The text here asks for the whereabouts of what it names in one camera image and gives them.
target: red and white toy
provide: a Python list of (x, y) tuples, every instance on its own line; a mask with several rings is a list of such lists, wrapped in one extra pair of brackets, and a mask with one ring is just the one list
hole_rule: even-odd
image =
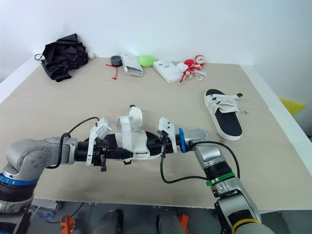
[(180, 83), (185, 79), (193, 78), (193, 75), (195, 75), (198, 80), (202, 80), (203, 76), (206, 76), (206, 73), (200, 72), (199, 70), (203, 68), (204, 64), (205, 58), (202, 55), (197, 55), (195, 61), (193, 59), (187, 59), (184, 62), (178, 63), (177, 68), (183, 72)]

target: table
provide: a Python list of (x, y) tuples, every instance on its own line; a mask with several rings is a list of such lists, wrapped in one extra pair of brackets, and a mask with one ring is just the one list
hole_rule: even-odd
[[(312, 177), (267, 105), (239, 65), (206, 64), (207, 77), (183, 84), (167, 84), (153, 68), (144, 68), (144, 77), (126, 75), (119, 68), (105, 66), (107, 58), (96, 58), (73, 78), (57, 83), (42, 67), (37, 68), (0, 105), (0, 167), (5, 150), (18, 139), (60, 136), (72, 126), (92, 116), (106, 117), (116, 131), (117, 118), (135, 104), (143, 111), (143, 128), (156, 133), (161, 117), (176, 128), (203, 128), (211, 139), (232, 148), (241, 167), (241, 180), (261, 210), (312, 209)], [(226, 94), (242, 93), (239, 104), (250, 114), (240, 114), (243, 129), (238, 141), (222, 140), (203, 101), (204, 92), (216, 88)], [(72, 134), (88, 137), (92, 122)], [(221, 149), (235, 172), (228, 152)], [(107, 172), (87, 167), (83, 162), (46, 169), (35, 197), (89, 202), (112, 202), (186, 207), (213, 207), (215, 198), (202, 180), (165, 184), (159, 172), (160, 158), (107, 162)], [(167, 179), (199, 175), (203, 171), (193, 152), (166, 157)]]

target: small white box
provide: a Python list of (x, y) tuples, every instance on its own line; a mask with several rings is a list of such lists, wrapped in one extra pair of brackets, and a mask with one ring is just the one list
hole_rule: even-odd
[(125, 70), (125, 73), (128, 73), (136, 77), (143, 76), (143, 68), (141, 67), (141, 64), (139, 63), (139, 61), (137, 60), (137, 57), (134, 54), (128, 51), (122, 52), (121, 61), (122, 61), (122, 65)]
[(161, 76), (169, 83), (180, 80), (183, 76), (181, 72), (171, 61), (160, 60), (153, 62), (153, 67), (161, 74)]

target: white bracket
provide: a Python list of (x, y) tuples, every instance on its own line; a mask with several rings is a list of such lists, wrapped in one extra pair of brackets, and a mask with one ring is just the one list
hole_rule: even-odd
[(161, 135), (162, 131), (168, 134), (168, 138), (171, 140), (174, 153), (177, 153), (175, 126), (172, 123), (170, 123), (169, 120), (166, 119), (165, 117), (161, 117), (158, 123), (157, 132)]
[(111, 127), (108, 125), (108, 122), (104, 118), (101, 118), (96, 123), (96, 125), (91, 128), (89, 136), (88, 155), (86, 161), (87, 166), (90, 166), (92, 162), (94, 141), (96, 140), (96, 138), (103, 140), (110, 131)]
[(125, 162), (129, 162), (132, 159), (146, 160), (156, 157), (150, 156), (151, 153), (146, 146), (147, 136), (141, 128), (142, 125), (142, 111), (135, 106), (130, 107), (128, 116), (118, 118), (118, 132), (115, 134), (117, 146), (133, 152), (133, 157), (125, 159)]

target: shoe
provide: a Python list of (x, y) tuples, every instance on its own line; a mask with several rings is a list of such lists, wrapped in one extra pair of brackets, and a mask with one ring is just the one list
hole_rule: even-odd
[(217, 89), (210, 89), (204, 95), (205, 104), (213, 118), (219, 135), (226, 140), (238, 140), (242, 136), (237, 115), (244, 111), (236, 99), (241, 98), (241, 93), (236, 95), (225, 95)]

